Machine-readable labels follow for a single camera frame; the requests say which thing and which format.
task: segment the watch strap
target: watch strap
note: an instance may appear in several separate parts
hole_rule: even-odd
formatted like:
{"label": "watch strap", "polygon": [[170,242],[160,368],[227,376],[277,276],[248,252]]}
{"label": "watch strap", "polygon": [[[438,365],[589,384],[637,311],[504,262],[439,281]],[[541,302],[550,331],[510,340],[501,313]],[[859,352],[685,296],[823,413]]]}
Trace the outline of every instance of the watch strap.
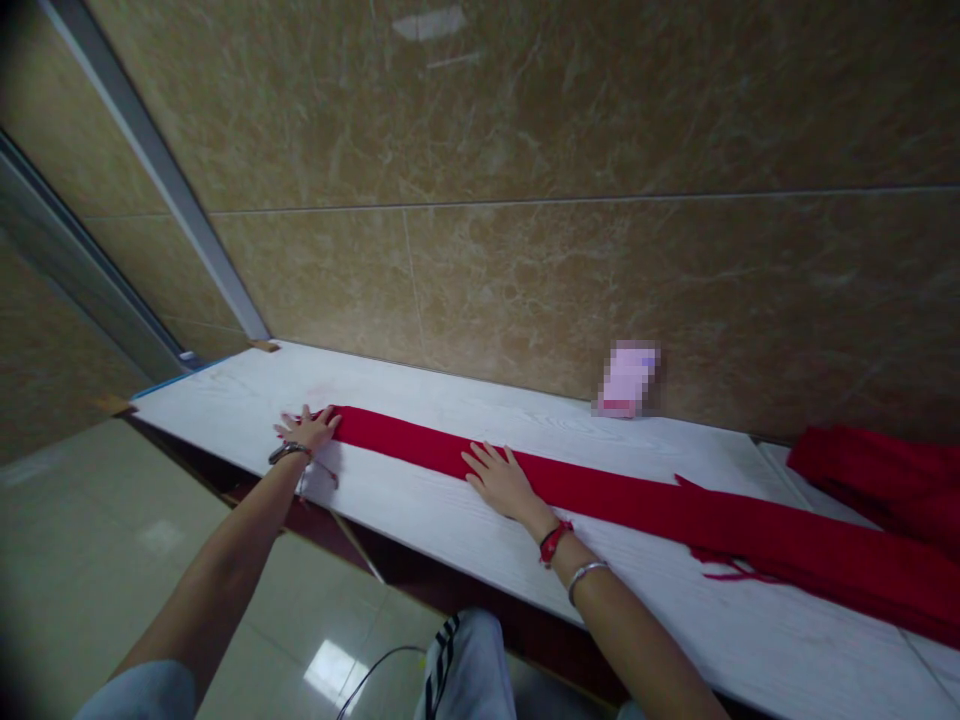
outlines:
{"label": "watch strap", "polygon": [[281,458],[285,458],[287,455],[295,452],[305,453],[306,456],[310,458],[310,461],[313,462],[313,452],[311,452],[310,448],[308,448],[306,445],[298,442],[284,442],[283,445],[278,447],[270,454],[268,462],[271,465],[276,465],[278,462],[280,462]]}

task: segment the hand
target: hand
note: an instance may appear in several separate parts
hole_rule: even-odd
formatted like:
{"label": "hand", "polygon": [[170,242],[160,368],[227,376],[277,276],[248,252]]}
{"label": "hand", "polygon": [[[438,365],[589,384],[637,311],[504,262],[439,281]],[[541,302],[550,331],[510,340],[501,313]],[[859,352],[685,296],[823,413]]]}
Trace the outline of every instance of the hand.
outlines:
{"label": "hand", "polygon": [[274,425],[273,429],[283,438],[284,442],[298,442],[310,448],[310,452],[315,453],[330,442],[330,438],[333,437],[337,425],[340,424],[339,415],[333,420],[330,420],[330,422],[327,422],[332,412],[333,405],[327,405],[324,411],[314,420],[310,408],[304,405],[300,414],[299,424],[292,415],[283,413],[280,419],[286,423],[286,427],[283,425]]}
{"label": "hand", "polygon": [[467,482],[487,505],[501,515],[519,520],[535,538],[556,527],[556,516],[550,506],[533,492],[530,481],[513,456],[513,450],[503,448],[507,454],[504,460],[488,442],[484,442],[482,448],[470,443],[470,449],[476,457],[470,453],[460,453],[467,465],[477,473],[467,475]]}

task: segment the red fabric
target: red fabric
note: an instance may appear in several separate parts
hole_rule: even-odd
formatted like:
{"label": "red fabric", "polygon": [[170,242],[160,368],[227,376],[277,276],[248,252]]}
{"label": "red fabric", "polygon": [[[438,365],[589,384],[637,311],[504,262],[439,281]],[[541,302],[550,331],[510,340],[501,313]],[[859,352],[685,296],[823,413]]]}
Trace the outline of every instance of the red fabric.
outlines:
{"label": "red fabric", "polygon": [[[461,480],[469,471],[460,457],[469,452],[466,438],[360,408],[337,412],[340,442]],[[550,505],[684,543],[701,559],[745,560],[759,573],[960,649],[960,565],[933,547],[689,481],[666,485],[514,454]]]}
{"label": "red fabric", "polygon": [[960,448],[810,428],[787,465],[880,527],[960,561]]}

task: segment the black cable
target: black cable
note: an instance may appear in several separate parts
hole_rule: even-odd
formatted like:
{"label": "black cable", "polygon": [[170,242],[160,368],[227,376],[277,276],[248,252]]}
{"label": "black cable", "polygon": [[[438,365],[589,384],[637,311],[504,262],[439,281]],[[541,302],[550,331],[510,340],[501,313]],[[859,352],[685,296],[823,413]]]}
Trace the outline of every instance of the black cable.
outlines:
{"label": "black cable", "polygon": [[422,653],[424,655],[427,654],[426,650],[424,650],[421,647],[417,647],[416,645],[401,645],[400,647],[395,647],[393,650],[390,650],[389,652],[384,654],[383,657],[381,657],[379,660],[377,660],[373,664],[372,668],[367,670],[367,674],[363,676],[363,680],[361,680],[360,684],[357,685],[357,687],[354,689],[352,693],[350,693],[350,697],[347,698],[347,701],[343,704],[343,707],[340,708],[340,712],[337,714],[337,720],[343,720],[347,716],[346,715],[347,706],[350,705],[350,701],[353,700],[356,694],[360,692],[360,688],[363,687],[363,684],[367,681],[367,678],[370,677],[373,674],[373,671],[377,669],[377,665],[382,663],[384,660],[386,660],[388,657],[393,655],[395,652],[400,652],[401,650],[416,650],[418,653]]}

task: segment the wooden bracket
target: wooden bracket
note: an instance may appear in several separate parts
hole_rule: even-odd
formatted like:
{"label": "wooden bracket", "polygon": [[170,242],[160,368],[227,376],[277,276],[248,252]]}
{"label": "wooden bracket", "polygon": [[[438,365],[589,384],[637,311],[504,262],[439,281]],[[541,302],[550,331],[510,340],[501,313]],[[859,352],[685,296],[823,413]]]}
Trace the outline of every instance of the wooden bracket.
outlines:
{"label": "wooden bracket", "polygon": [[250,347],[255,347],[257,350],[263,350],[264,352],[276,352],[280,349],[279,345],[268,340],[247,340],[247,343]]}
{"label": "wooden bracket", "polygon": [[123,415],[123,413],[136,410],[136,408],[121,397],[116,395],[101,395],[93,398],[93,404],[112,417]]}

